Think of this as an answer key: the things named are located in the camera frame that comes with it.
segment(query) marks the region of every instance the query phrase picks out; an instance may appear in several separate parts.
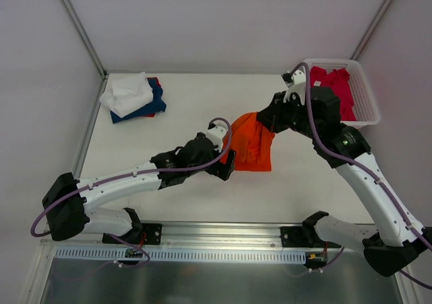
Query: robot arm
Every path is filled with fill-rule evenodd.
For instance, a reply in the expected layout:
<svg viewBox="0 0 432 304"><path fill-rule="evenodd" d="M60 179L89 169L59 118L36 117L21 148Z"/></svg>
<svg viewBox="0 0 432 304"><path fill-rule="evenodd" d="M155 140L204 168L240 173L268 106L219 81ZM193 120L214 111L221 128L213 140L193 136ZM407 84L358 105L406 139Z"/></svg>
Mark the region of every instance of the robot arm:
<svg viewBox="0 0 432 304"><path fill-rule="evenodd" d="M47 213L51 238L66 240L81 232L105 233L105 243L110 243L108 234L114 234L123 241L138 244L142 224L136 212L101 206L136 193L181 184L201 171L227 180L234 171L235 152L229 151L225 164L215 161L221 157L226 134L225 126L210 124L206 134L198 133L184 147L160 153L140 166L112 176L76 180L72 173L62 174L43 199L43 207L47 210L60 198L73 192L75 195Z"/></svg>
<svg viewBox="0 0 432 304"><path fill-rule="evenodd" d="M332 90L325 87L310 90L311 113L320 140L317 141L305 105L305 74L298 70L293 75L284 74L282 77L288 90L276 93L271 104L259 112L257 120L272 132L292 129L311 138L315 151L353 188L376 227L361 228L339 221L328 213L318 212L303 221L305 236L311 245L324 240L359 252L377 272L391 276L427 248L413 230L421 231L430 242L432 229L425 228L389 186L362 134L341 123L340 100ZM324 151L320 143L333 155ZM386 194L383 185L393 199Z"/></svg>

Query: stack of folded clothes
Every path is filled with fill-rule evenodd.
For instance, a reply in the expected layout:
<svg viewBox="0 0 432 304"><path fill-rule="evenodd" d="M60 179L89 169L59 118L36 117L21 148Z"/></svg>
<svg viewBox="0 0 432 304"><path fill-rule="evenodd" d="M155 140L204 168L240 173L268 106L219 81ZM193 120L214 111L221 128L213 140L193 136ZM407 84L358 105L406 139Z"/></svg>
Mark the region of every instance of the stack of folded clothes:
<svg viewBox="0 0 432 304"><path fill-rule="evenodd" d="M163 90L157 78L146 78L145 72L114 79L101 96L110 109L113 124L137 117L154 117L165 111Z"/></svg>

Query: orange cloth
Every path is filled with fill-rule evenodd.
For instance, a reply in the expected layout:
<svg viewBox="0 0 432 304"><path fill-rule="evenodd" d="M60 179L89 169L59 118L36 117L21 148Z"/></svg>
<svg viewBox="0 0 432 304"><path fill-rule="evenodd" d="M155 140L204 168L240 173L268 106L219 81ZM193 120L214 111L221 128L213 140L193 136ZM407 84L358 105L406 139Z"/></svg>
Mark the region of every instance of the orange cloth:
<svg viewBox="0 0 432 304"><path fill-rule="evenodd" d="M257 121L257 114L246 113L232 124L230 149L237 152L237 171L271 171L270 148L275 133ZM227 154L221 160L225 163L226 159Z"/></svg>

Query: glass panel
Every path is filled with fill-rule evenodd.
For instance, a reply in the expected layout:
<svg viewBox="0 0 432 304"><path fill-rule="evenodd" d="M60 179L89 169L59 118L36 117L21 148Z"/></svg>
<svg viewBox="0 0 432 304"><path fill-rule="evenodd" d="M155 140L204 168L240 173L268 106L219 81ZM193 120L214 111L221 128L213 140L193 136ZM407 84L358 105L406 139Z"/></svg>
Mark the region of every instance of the glass panel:
<svg viewBox="0 0 432 304"><path fill-rule="evenodd" d="M375 273L365 260L345 253L323 274L301 278L302 265L152 262L119 269L103 261L55 259L42 303L402 303L396 280Z"/></svg>

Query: red clothing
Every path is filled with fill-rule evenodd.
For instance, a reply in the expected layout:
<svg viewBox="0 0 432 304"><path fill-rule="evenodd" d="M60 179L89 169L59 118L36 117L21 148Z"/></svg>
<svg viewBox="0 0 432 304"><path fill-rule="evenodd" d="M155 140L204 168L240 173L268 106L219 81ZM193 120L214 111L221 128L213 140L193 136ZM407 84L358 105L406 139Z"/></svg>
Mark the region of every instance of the red clothing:
<svg viewBox="0 0 432 304"><path fill-rule="evenodd" d="M348 84L350 74L346 69L333 70L327 74L323 68L314 66L310 71L311 86L315 81L319 81L319 86L328 86L340 99L340 115L342 120L356 122L356 116L352 111L354 99L352 98L351 88Z"/></svg>
<svg viewBox="0 0 432 304"><path fill-rule="evenodd" d="M271 171L271 142L275 133L257 121L257 113L246 113L231 125L230 149L237 152L234 165L237 171ZM227 153L221 162L226 163Z"/></svg>

